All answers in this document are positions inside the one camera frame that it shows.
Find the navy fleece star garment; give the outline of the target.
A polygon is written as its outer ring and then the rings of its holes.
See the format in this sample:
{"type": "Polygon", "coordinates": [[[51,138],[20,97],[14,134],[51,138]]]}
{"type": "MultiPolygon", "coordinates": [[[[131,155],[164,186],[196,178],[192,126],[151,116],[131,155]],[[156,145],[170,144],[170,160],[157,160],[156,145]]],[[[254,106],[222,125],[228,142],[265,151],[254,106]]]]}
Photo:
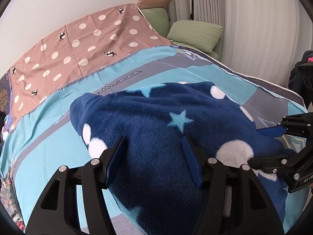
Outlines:
{"type": "Polygon", "coordinates": [[[183,136],[230,167],[294,155],[278,139],[259,134],[246,109],[211,82],[86,93],[72,102],[70,119],[92,158],[119,137],[128,140],[126,161],[109,190],[145,234],[191,234],[196,226],[204,193],[192,180],[183,136]]]}

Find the dark clothes on chair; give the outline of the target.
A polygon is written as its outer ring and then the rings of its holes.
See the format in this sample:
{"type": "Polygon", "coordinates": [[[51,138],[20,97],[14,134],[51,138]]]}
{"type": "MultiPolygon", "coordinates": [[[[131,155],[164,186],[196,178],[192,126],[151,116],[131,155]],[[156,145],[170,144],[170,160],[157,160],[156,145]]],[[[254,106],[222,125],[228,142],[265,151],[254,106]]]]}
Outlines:
{"type": "Polygon", "coordinates": [[[312,103],[312,50],[303,53],[290,72],[288,89],[303,98],[306,108],[312,103]]]}

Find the floral patterned garment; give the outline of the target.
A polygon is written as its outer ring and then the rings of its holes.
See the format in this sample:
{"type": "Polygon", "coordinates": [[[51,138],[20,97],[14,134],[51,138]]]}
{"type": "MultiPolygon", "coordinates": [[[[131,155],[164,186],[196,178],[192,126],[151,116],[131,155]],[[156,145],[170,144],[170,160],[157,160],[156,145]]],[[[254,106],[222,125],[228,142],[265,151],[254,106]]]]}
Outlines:
{"type": "Polygon", "coordinates": [[[17,202],[10,172],[8,172],[6,178],[1,177],[1,203],[16,226],[25,232],[25,223],[21,215],[19,203],[17,202]]]}

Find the teal grey geometric bedsheet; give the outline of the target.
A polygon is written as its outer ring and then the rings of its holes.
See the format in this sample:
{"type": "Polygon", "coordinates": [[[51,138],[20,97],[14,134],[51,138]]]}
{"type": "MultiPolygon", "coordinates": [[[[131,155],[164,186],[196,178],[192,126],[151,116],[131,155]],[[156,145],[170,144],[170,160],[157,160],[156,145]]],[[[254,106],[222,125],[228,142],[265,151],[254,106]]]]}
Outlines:
{"type": "MultiPolygon", "coordinates": [[[[225,67],[183,47],[159,46],[133,53],[113,65],[58,89],[43,104],[24,116],[4,144],[1,170],[13,173],[17,202],[28,221],[40,193],[60,165],[77,167],[92,157],[70,119],[72,102],[86,93],[106,96],[161,83],[211,82],[252,116],[256,129],[274,125],[284,115],[306,112],[301,99],[284,97],[230,73],[225,67]]],[[[279,139],[286,149],[303,143],[279,139]]],[[[123,214],[112,193],[109,213],[123,214]]]]}

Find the green pillow front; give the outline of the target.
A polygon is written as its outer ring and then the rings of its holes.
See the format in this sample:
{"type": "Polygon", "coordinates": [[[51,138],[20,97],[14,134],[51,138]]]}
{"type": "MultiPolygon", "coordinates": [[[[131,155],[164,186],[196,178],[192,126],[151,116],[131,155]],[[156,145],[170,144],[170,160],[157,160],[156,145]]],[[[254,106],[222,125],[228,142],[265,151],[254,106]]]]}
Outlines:
{"type": "Polygon", "coordinates": [[[211,53],[220,40],[223,27],[202,21],[176,21],[167,35],[169,40],[191,45],[205,53],[211,53]]]}

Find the green pillow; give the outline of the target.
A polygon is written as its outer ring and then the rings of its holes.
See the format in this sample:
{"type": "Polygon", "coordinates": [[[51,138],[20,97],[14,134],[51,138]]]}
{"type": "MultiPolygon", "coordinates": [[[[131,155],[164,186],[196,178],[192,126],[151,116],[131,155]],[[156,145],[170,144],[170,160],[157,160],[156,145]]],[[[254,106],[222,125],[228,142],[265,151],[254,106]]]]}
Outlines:
{"type": "Polygon", "coordinates": [[[167,35],[169,40],[191,45],[205,53],[211,53],[220,40],[223,27],[202,21],[176,21],[167,35]]]}
{"type": "Polygon", "coordinates": [[[161,36],[167,37],[170,31],[170,22],[167,11],[163,8],[141,10],[151,27],[161,36]]]}

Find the green pillow back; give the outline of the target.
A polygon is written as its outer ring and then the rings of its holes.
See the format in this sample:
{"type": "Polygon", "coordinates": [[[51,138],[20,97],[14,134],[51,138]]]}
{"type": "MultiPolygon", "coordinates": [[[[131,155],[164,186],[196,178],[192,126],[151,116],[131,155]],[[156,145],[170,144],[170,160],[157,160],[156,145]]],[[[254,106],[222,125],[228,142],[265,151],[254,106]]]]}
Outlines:
{"type": "Polygon", "coordinates": [[[151,27],[161,36],[167,37],[170,31],[170,22],[167,11],[163,8],[141,10],[151,27]]]}

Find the pink polka dot sheet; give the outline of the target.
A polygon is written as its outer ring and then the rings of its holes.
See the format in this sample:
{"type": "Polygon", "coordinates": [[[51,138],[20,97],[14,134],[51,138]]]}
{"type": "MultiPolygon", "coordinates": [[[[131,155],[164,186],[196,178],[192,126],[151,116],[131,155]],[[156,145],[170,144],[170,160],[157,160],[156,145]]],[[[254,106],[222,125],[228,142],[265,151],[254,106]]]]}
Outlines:
{"type": "Polygon", "coordinates": [[[59,88],[142,49],[168,46],[133,3],[77,19],[40,40],[10,68],[8,129],[59,88]]]}

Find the tan pillow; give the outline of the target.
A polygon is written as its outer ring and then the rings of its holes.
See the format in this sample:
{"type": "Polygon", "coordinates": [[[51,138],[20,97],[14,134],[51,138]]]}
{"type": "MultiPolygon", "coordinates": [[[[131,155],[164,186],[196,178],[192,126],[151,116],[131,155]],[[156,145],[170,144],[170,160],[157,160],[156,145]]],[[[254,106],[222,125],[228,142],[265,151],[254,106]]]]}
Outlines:
{"type": "Polygon", "coordinates": [[[170,0],[137,0],[136,6],[141,9],[163,8],[168,6],[170,0]]]}

